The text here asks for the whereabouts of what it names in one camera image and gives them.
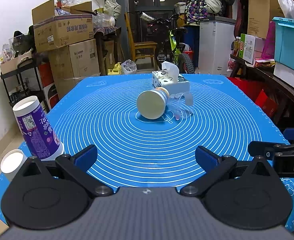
tissue box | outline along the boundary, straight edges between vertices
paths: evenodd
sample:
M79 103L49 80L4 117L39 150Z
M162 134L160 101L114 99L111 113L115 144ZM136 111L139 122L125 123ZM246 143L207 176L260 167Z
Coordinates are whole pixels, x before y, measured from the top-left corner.
M190 83L182 75L178 76L178 82L174 83L173 79L168 75L167 70L153 71L152 84L154 87L166 88L170 95L189 92Z

red box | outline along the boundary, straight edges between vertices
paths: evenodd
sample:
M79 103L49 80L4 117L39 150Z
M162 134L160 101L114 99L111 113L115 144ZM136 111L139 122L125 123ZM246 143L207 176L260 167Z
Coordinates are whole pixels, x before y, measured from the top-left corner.
M253 102L257 99L260 91L264 87L264 83L260 81L245 80L240 78L228 78L234 85L244 92Z
M57 89L54 84L53 74L51 72L50 64L44 63L38 66L41 83L43 84L44 94L49 110L51 110L58 102L59 97Z
M262 90L259 94L259 96L257 97L255 104L258 105L263 111L264 113L268 116L268 117L273 117L273 115L275 114L278 105L276 104L276 102L274 102L273 100L271 100L264 92L264 90Z

white paper cup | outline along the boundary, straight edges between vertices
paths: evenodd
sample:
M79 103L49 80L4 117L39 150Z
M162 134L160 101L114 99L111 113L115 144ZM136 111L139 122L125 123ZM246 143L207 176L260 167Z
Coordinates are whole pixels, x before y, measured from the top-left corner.
M147 119L158 119L165 112L168 97L168 90L162 87L145 91L137 98L138 111Z
M9 181L15 177L16 173L19 171L21 166L27 160L23 151L20 149L15 149L7 153L0 163L0 170Z
M53 161L64 152L64 145L55 134L36 96L19 101L13 111L32 155L42 161Z

bottle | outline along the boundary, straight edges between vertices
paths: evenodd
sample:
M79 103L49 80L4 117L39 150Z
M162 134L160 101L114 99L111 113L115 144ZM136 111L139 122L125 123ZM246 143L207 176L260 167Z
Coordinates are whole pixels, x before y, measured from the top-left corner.
M233 55L235 57L238 57L239 47L240 47L240 37L236 37L236 39L234 41L234 51L233 51Z

cardboard box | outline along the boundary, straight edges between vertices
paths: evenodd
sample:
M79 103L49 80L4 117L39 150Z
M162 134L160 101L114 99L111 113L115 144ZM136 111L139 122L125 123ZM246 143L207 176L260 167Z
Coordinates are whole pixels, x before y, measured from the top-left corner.
M274 17L284 17L278 0L249 0L247 34L265 39Z
M107 50L107 55L104 58L106 73L108 69L114 69L115 67L115 57L114 57L114 41L104 41L103 49Z
M60 99L85 77L100 74L95 39L52 50L48 57Z
M17 69L17 65L22 61L23 58L31 58L31 52L25 53L21 56L18 56L16 58L13 58L3 64L0 65L0 71L2 74L6 74L8 72L11 72L13 70Z
M265 40L252 35L241 34L238 57L253 64L254 58L262 56L264 46Z
M91 2L62 9L70 13L77 9L92 11ZM93 15L70 14L55 16L55 1L49 0L32 11L37 52L58 49L93 38Z

